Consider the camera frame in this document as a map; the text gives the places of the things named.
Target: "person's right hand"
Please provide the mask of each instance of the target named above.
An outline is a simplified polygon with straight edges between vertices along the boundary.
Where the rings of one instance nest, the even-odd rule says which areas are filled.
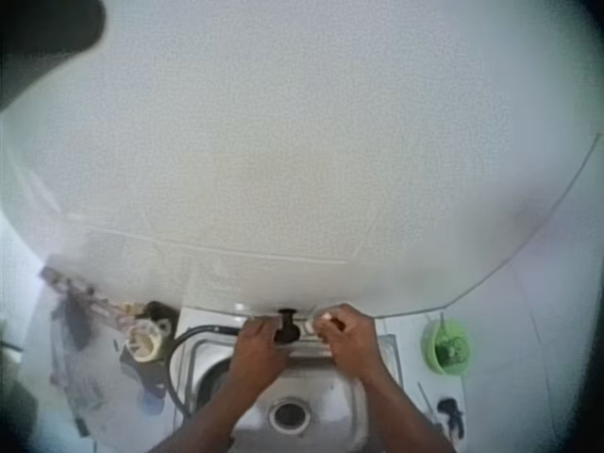
[[[373,318],[347,304],[327,312],[332,319],[320,316],[314,320],[314,328],[317,335],[329,344],[336,365],[363,383],[386,371],[379,354]]]

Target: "hand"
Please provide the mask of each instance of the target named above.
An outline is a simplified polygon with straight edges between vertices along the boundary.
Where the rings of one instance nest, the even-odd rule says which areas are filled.
[[[256,399],[287,365],[289,352],[275,346],[279,318],[249,319],[237,337],[227,383]]]
[[[378,347],[373,318],[347,304],[327,310],[331,320],[314,320],[317,335],[329,344],[336,365],[352,378],[366,383],[386,372]]]

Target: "sink basin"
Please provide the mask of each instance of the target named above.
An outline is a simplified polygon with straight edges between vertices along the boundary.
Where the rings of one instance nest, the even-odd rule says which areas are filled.
[[[191,411],[210,401],[222,384],[234,339],[210,335],[187,348],[184,402]],[[394,337],[379,338],[382,357],[399,380]],[[370,429],[361,384],[335,367],[322,343],[302,340],[290,346],[288,367],[239,420],[230,451],[380,451]]]

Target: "person's left hand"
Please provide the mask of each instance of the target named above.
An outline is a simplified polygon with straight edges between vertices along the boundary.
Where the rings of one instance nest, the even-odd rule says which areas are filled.
[[[289,351],[277,348],[274,340],[279,323],[278,317],[249,319],[237,337],[227,382],[254,399],[287,365]]]

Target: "black hose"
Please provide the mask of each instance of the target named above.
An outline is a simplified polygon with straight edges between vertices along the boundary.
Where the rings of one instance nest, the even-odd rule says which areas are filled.
[[[166,356],[165,356],[166,390],[168,391],[168,394],[172,397],[172,400],[174,401],[176,408],[185,416],[185,418],[190,418],[191,413],[189,412],[187,407],[184,405],[184,403],[182,401],[180,401],[180,398],[178,397],[178,393],[176,392],[176,389],[174,387],[174,382],[172,381],[172,375],[170,374],[170,367],[172,364],[172,357],[174,356],[174,353],[183,343],[185,343],[191,337],[194,337],[195,335],[199,335],[200,333],[219,333],[219,334],[223,334],[223,335],[230,335],[230,336],[236,337],[237,335],[239,335],[240,331],[241,331],[241,329],[237,328],[237,327],[216,326],[216,325],[197,326],[197,327],[190,328],[189,330],[184,332],[182,335],[180,335],[179,337],[174,339],[172,346],[170,347],[170,349],[168,350],[168,352],[166,353]]]

